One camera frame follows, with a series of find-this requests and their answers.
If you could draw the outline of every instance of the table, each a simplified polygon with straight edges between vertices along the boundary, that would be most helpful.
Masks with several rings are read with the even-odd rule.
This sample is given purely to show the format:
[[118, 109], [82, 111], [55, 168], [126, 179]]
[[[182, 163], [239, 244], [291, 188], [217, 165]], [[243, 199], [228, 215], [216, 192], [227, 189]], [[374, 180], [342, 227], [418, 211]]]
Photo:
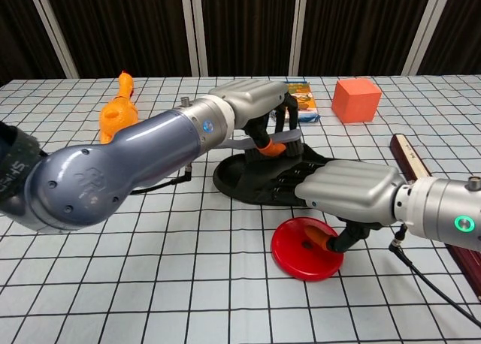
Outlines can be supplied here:
[[[133, 99], [146, 119], [231, 79], [137, 78]], [[356, 125], [341, 125], [330, 109], [337, 79], [305, 77], [321, 122], [301, 129], [317, 152], [396, 166], [389, 141], [402, 133], [433, 175], [481, 174], [481, 76], [371, 77], [383, 97], [374, 121]], [[47, 152], [95, 143], [98, 112], [116, 89], [114, 79], [14, 80], [0, 89], [0, 119], [36, 136]], [[480, 329], [386, 249], [391, 228], [347, 252], [329, 280], [289, 278], [271, 257], [274, 229], [293, 216], [320, 218], [338, 231], [343, 223], [223, 196], [212, 174], [232, 153], [210, 151], [194, 163], [190, 183], [130, 197], [106, 222], [72, 234], [40, 235], [1, 217], [2, 342], [481, 340]], [[442, 243], [410, 235], [404, 248], [430, 280], [481, 318]]]

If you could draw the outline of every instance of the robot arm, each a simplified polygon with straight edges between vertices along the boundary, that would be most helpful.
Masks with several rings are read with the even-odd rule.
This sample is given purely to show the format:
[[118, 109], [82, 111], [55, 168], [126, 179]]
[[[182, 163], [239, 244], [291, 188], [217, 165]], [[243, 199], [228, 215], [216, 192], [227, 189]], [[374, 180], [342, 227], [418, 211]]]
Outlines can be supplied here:
[[[346, 221], [350, 230], [400, 221], [418, 237], [481, 251], [479, 177], [467, 183], [423, 177], [406, 184], [394, 167], [337, 160], [306, 177], [295, 195]], [[318, 239], [333, 243], [328, 237]]]
[[46, 157], [38, 145], [26, 145], [28, 135], [5, 125], [14, 133], [2, 135], [8, 140], [0, 147], [0, 171], [14, 184], [4, 190], [0, 211], [47, 233], [102, 222], [132, 189], [151, 186], [216, 147], [282, 104], [287, 92], [281, 82], [237, 81], [125, 128], [109, 144], [70, 146]]

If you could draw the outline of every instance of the black wall panel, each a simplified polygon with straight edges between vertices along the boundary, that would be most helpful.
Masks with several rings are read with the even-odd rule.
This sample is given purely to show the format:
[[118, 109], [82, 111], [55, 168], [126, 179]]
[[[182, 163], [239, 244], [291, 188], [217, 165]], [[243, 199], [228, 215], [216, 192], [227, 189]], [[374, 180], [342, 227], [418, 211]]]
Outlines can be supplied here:
[[400, 74], [427, 2], [307, 0], [299, 74]]
[[210, 76], [287, 75], [295, 0], [202, 0]]
[[182, 0], [50, 0], [80, 77], [189, 76]]
[[0, 0], [0, 67], [0, 86], [65, 77], [32, 0]]
[[448, 0], [418, 74], [481, 74], [481, 0]]

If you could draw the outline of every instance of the red plate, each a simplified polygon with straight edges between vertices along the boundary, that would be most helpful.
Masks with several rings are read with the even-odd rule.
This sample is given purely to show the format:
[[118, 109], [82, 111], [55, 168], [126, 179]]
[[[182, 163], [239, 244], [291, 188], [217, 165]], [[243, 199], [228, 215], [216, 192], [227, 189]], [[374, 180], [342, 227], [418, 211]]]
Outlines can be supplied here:
[[339, 270], [344, 254], [321, 249], [306, 235], [304, 228], [309, 225], [337, 236], [325, 222], [313, 218], [293, 218], [283, 222], [274, 232], [272, 256], [284, 271], [296, 279], [327, 279]]

